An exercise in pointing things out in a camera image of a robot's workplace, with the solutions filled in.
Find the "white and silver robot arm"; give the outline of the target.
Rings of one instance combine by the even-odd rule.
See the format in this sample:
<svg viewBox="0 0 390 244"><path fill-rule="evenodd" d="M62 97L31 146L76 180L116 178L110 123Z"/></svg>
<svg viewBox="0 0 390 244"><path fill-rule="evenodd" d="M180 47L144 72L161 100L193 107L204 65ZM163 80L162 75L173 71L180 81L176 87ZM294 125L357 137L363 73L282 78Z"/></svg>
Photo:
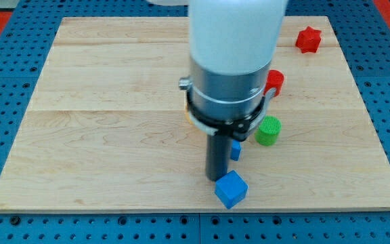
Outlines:
<svg viewBox="0 0 390 244"><path fill-rule="evenodd" d="M193 115L237 120L262 106L287 5L287 0L190 0Z"/></svg>

